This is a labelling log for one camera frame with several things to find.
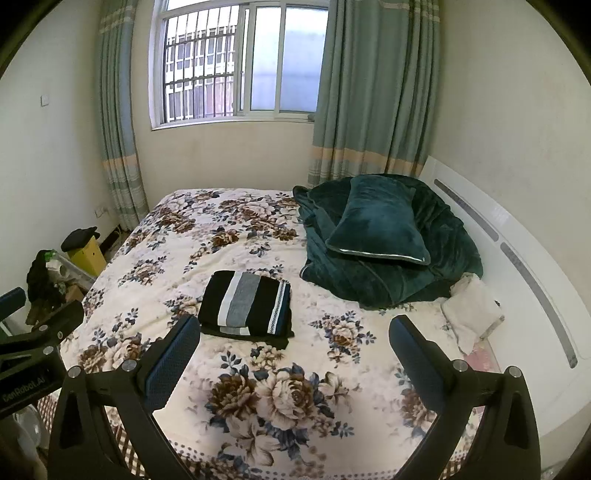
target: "bed sheet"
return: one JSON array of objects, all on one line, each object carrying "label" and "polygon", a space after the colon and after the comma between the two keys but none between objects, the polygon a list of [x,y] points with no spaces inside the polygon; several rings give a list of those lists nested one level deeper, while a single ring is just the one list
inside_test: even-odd
[{"label": "bed sheet", "polygon": [[[448,357],[462,355],[437,301],[368,311],[300,279],[306,237],[297,208],[288,192],[168,195],[85,297],[84,323],[61,348],[64,363],[97,372],[140,358],[180,315],[198,312],[217,270],[288,280],[295,337],[287,349],[202,335],[154,417],[206,478],[391,478],[436,415],[390,348],[389,321],[405,313]],[[448,471],[478,422],[473,412]]]}]

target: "teal pillow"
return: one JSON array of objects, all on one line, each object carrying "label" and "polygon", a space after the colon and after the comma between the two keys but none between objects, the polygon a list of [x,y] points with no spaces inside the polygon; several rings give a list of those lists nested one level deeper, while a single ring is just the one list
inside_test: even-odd
[{"label": "teal pillow", "polygon": [[327,248],[348,255],[429,265],[431,256],[414,223],[415,189],[380,175],[351,180],[349,200]]}]

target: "window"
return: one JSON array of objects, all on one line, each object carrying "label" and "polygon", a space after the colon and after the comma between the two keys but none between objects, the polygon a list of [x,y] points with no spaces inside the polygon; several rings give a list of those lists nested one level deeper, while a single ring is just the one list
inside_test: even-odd
[{"label": "window", "polygon": [[163,0],[158,125],[316,111],[327,0]]}]

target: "beige wall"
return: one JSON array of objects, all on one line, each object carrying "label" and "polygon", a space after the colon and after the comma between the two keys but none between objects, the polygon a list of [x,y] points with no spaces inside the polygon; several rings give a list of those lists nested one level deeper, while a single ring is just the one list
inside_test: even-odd
[{"label": "beige wall", "polygon": [[94,214],[111,207],[93,93],[99,8],[99,0],[61,2],[0,79],[0,294],[26,288],[37,251],[59,250],[76,228],[107,235],[118,223]]},{"label": "beige wall", "polygon": [[[442,2],[431,155],[510,211],[591,310],[591,86],[525,0]],[[541,439],[542,464],[572,453],[585,407]]]},{"label": "beige wall", "polygon": [[154,0],[140,0],[132,46],[135,140],[150,206],[177,189],[291,190],[306,184],[312,124],[220,122],[152,131],[148,54],[153,10]]}]

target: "metal screw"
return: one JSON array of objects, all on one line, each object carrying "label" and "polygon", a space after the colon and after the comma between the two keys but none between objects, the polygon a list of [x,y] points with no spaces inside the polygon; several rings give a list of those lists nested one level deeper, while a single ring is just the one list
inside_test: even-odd
[{"label": "metal screw", "polygon": [[70,368],[68,370],[68,377],[76,378],[81,373],[82,373],[82,369],[78,365],[74,365],[72,368]]},{"label": "metal screw", "polygon": [[131,372],[138,366],[138,363],[135,360],[126,360],[121,364],[121,368],[126,372]]},{"label": "metal screw", "polygon": [[454,360],[452,362],[453,368],[459,372],[465,372],[468,370],[468,364],[464,360]]},{"label": "metal screw", "polygon": [[509,375],[515,378],[519,378],[521,376],[521,370],[515,366],[509,367]]}]

